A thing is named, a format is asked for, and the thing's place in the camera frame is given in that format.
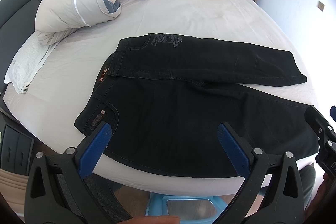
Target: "screw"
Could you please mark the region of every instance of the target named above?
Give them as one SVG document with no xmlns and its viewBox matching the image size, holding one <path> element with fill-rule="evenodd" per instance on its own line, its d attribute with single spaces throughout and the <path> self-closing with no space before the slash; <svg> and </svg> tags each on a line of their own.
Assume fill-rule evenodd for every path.
<svg viewBox="0 0 336 224">
<path fill-rule="evenodd" d="M 289 157 L 289 158 L 292 158 L 293 157 L 293 153 L 290 152 L 290 151 L 287 151 L 286 152 L 286 156 Z"/>
<path fill-rule="evenodd" d="M 42 158 L 42 156 L 43 156 L 43 152 L 37 152 L 36 153 L 36 157 L 37 158 Z"/>
<path fill-rule="evenodd" d="M 74 149 L 73 147 L 70 147 L 70 148 L 67 149 L 67 154 L 68 154 L 68 155 L 71 155 L 71 154 L 73 154 L 74 152 L 75 152 L 75 149 Z"/>
<path fill-rule="evenodd" d="M 256 153 L 257 155 L 261 155 L 263 151 L 260 148 L 255 148 L 254 153 Z"/>
</svg>

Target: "mattress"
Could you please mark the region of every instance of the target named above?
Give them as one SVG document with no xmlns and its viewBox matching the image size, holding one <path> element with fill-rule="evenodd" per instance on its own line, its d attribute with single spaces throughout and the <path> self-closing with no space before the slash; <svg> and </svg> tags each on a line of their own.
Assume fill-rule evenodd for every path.
<svg viewBox="0 0 336 224">
<path fill-rule="evenodd" d="M 304 84 L 270 87 L 246 85 L 300 103 L 317 105 L 310 76 L 294 45 L 252 0 L 121 0 L 113 21 L 83 27 L 62 40 L 29 85 L 17 94 L 8 85 L 4 101 L 11 113 L 58 153 L 85 137 L 74 121 L 86 106 L 96 77 L 119 41 L 147 33 L 248 42 L 293 53 Z M 315 155 L 297 161 L 299 169 Z M 102 155 L 94 173 L 130 187 L 169 195 L 217 196 L 236 193 L 244 178 L 166 177 L 133 169 Z M 263 185 L 268 185 L 266 176 Z"/>
</svg>

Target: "light switch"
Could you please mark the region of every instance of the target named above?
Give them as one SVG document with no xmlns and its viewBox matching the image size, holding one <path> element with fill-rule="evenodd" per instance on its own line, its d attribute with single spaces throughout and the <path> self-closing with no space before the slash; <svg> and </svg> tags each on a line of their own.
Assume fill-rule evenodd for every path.
<svg viewBox="0 0 336 224">
<path fill-rule="evenodd" d="M 317 7 L 318 7 L 321 11 L 324 10 L 324 4 L 323 4 L 321 1 L 319 1 L 319 3 L 317 4 Z"/>
</svg>

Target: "upholstered headboard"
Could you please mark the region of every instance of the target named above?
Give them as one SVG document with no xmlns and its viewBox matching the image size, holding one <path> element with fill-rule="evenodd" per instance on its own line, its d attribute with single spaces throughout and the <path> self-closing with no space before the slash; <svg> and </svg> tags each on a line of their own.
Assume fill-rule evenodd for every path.
<svg viewBox="0 0 336 224">
<path fill-rule="evenodd" d="M 0 109 L 10 113 L 3 101 L 5 75 L 14 55 L 35 30 L 41 0 L 0 1 Z"/>
</svg>

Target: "jeans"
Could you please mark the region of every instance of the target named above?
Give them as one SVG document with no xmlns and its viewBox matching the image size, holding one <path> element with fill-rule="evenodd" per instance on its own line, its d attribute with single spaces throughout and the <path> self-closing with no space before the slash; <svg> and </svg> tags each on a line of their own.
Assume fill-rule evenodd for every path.
<svg viewBox="0 0 336 224">
<path fill-rule="evenodd" d="M 308 105 L 238 83 L 305 81 L 293 55 L 283 50 L 174 34 L 127 38 L 102 66 L 75 127 L 88 136 L 101 121 L 111 124 L 104 153 L 138 170 L 234 177 L 217 139 L 221 122 L 269 154 L 289 150 L 301 159 L 318 150 L 304 119 Z"/>
</svg>

